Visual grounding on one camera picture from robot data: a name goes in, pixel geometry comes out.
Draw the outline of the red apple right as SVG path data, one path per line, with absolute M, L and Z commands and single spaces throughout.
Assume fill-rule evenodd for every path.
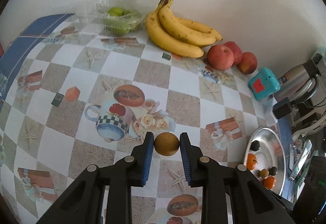
M 243 53 L 241 62 L 237 65 L 240 72 L 245 75 L 252 74 L 258 66 L 258 61 L 256 56 L 251 52 Z

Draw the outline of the black power adapter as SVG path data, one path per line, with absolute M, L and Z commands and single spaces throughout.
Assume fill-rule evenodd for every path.
M 272 107 L 272 113 L 277 120 L 292 113 L 292 104 L 291 104 L 289 98 L 286 97 L 286 98 L 283 98 L 283 100 L 277 102 Z

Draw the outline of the red apple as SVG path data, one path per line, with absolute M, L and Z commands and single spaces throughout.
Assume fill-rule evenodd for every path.
M 231 51 L 233 52 L 233 65 L 238 65 L 243 58 L 243 52 L 241 51 L 240 47 L 235 42 L 226 42 L 224 43 L 224 45 L 231 49 Z
M 245 75 L 252 74 L 258 66 L 258 61 L 256 56 L 251 52 L 243 53 L 241 62 L 237 65 L 240 72 Z
M 207 53 L 207 60 L 212 68 L 224 71 L 229 69 L 234 63 L 232 50 L 225 45 L 213 45 Z

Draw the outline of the red apple left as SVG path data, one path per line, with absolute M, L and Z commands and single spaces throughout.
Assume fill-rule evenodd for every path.
M 234 63 L 232 50 L 225 45 L 213 45 L 207 53 L 207 60 L 212 68 L 224 71 L 229 69 Z

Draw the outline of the clear box of green fruit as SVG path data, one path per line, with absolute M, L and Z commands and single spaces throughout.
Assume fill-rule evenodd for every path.
M 128 1 L 92 0 L 77 6 L 75 13 L 83 24 L 97 24 L 115 36 L 124 36 L 143 25 L 147 10 Z

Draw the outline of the small brown fruit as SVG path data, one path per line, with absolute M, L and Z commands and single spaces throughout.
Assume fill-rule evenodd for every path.
M 155 151 L 163 156 L 172 156 L 179 149 L 179 139 L 170 132 L 160 133 L 154 140 Z

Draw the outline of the yellow banana bunch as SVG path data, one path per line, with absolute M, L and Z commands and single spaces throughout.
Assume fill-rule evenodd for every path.
M 175 16 L 171 10 L 173 2 L 160 0 L 145 18 L 148 36 L 159 48 L 178 56 L 200 58 L 204 47 L 223 40 L 210 26 Z

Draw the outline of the dark plum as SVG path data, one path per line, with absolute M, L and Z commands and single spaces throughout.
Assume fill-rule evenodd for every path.
M 254 152 L 258 151 L 260 149 L 260 142 L 258 140 L 255 140 L 251 143 L 250 149 Z
M 275 166 L 273 166 L 269 169 L 270 176 L 275 176 L 277 174 L 277 172 L 278 172 L 278 169 Z

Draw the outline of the silver metal plate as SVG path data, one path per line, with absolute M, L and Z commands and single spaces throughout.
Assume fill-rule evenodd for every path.
M 250 149 L 251 143 L 255 140 L 260 142 L 260 149 L 256 152 Z M 271 190 L 274 193 L 281 195 L 286 176 L 286 160 L 281 141 L 277 134 L 267 126 L 258 127 L 250 137 L 247 145 L 243 161 L 245 166 L 247 165 L 247 157 L 249 153 L 254 154 L 258 160 L 257 166 L 251 172 L 261 182 L 263 182 L 263 179 L 259 177 L 259 172 L 262 169 L 266 168 L 269 170 L 273 166 L 278 169 L 277 174 L 274 176 L 276 183 Z

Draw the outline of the orange tangerine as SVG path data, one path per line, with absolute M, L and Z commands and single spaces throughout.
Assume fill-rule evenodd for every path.
M 275 177 L 269 176 L 269 177 L 264 179 L 263 185 L 264 185 L 265 188 L 271 190 L 275 186 L 275 183 L 276 183 Z
M 256 158 L 256 156 L 252 153 L 248 154 L 247 157 L 247 168 L 248 170 L 253 170 L 258 164 L 258 160 Z

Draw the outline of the dark plum on plate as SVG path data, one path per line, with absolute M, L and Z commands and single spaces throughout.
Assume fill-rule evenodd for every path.
M 260 142 L 258 140 L 255 140 L 251 143 L 250 149 L 254 152 L 258 151 L 260 149 Z

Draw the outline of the red apple middle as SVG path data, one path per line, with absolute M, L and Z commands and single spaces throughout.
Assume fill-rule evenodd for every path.
M 243 58 L 243 52 L 241 51 L 240 47 L 235 42 L 226 42 L 224 43 L 224 45 L 231 49 L 231 51 L 233 52 L 233 65 L 238 65 Z

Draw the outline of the teal plastic box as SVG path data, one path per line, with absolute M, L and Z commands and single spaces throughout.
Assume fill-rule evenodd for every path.
M 280 90 L 280 83 L 269 68 L 262 68 L 250 81 L 248 86 L 256 100 L 262 100 Z

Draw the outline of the brown round fruit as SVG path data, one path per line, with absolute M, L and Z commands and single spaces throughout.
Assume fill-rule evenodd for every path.
M 264 168 L 259 172 L 259 177 L 266 178 L 269 176 L 269 170 Z

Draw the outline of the orange tangerine on plate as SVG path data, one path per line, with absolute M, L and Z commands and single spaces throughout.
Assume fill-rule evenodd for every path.
M 258 164 L 258 160 L 256 158 L 256 156 L 252 153 L 248 154 L 247 157 L 247 168 L 248 170 L 253 170 Z

